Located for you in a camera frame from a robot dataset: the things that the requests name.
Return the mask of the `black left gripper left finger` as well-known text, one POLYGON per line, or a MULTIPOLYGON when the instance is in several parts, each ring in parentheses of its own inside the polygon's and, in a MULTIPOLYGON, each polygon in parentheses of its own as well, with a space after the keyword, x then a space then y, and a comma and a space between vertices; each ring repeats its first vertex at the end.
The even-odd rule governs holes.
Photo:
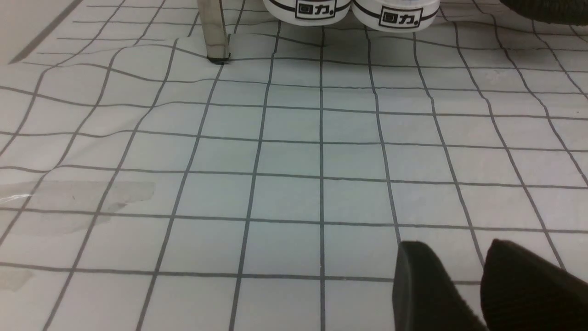
POLYGON ((420 241, 398 245, 391 295, 397 331, 485 331, 435 252, 420 241))

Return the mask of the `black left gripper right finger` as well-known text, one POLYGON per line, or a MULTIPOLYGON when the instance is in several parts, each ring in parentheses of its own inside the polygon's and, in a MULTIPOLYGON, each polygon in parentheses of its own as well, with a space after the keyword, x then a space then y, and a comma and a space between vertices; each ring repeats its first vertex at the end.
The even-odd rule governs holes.
POLYGON ((585 331, 588 285, 519 244, 495 239, 481 279, 491 331, 585 331))

